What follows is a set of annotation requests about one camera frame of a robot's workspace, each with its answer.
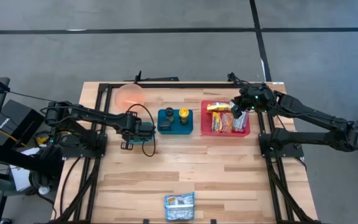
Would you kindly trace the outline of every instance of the concrete floor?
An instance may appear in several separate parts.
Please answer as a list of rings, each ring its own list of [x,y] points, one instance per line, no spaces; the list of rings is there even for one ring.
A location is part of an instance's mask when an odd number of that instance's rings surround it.
[[[358,1],[256,0],[261,26],[358,27]],[[246,0],[0,0],[0,30],[253,27]],[[264,33],[273,81],[304,104],[358,119],[358,32]],[[0,35],[0,77],[28,95],[77,102],[84,81],[178,76],[263,81],[254,33]],[[45,102],[8,95],[35,109]],[[298,131],[319,131],[296,120]],[[358,223],[358,151],[304,146],[319,219]],[[10,197],[4,217],[46,222],[51,206]]]

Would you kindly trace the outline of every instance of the yellow object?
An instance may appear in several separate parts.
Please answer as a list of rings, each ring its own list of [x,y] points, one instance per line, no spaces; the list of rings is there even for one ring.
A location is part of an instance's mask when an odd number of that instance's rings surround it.
[[[187,118],[189,117],[189,110],[187,108],[180,109],[179,117],[180,117],[181,124],[186,124]]]
[[[13,136],[11,136],[10,134],[6,133],[5,131],[3,131],[2,129],[0,129],[0,132],[5,134],[8,138],[12,139],[13,141],[17,142],[17,139]]]
[[[221,114],[218,112],[212,112],[212,133],[220,133],[223,128],[221,121]]]
[[[37,138],[38,145],[45,144],[48,141],[48,138],[49,137],[38,137]]]
[[[210,104],[206,107],[206,112],[207,113],[212,113],[213,111],[230,111],[231,110],[231,106],[227,103],[220,103],[220,102],[216,102],[213,104]]]

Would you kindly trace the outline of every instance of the snack bag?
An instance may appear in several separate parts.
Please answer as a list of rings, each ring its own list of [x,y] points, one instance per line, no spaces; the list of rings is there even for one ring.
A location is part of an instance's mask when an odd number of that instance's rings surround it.
[[[222,121],[222,133],[231,133],[233,130],[233,114],[232,113],[221,113],[221,121]]]
[[[194,220],[194,192],[185,195],[165,196],[166,221]]]
[[[212,112],[212,133],[220,133],[222,127],[221,114],[219,112]]]
[[[243,111],[242,115],[239,118],[233,119],[233,130],[238,131],[238,132],[243,132],[246,128],[248,116],[249,116],[249,113],[246,111]]]
[[[231,133],[233,130],[233,114],[212,112],[212,132]]]
[[[207,105],[206,107],[206,112],[207,113],[212,113],[213,111],[230,111],[231,110],[231,106],[227,103],[220,103],[220,102],[215,102],[212,103],[210,105]]]

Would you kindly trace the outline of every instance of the blue snack bag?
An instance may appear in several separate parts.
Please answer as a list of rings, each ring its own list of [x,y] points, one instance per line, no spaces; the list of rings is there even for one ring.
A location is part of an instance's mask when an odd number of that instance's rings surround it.
[[[166,221],[194,220],[194,192],[185,195],[168,195],[165,201]]]

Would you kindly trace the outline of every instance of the blue tray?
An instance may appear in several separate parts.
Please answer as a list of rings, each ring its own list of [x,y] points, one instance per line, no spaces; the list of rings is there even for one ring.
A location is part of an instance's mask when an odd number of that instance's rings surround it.
[[[173,122],[171,123],[171,131],[162,131],[158,126],[159,123],[167,120],[165,110],[158,111],[157,129],[161,134],[190,134],[193,131],[193,111],[189,110],[187,124],[180,123],[179,110],[173,110]]]

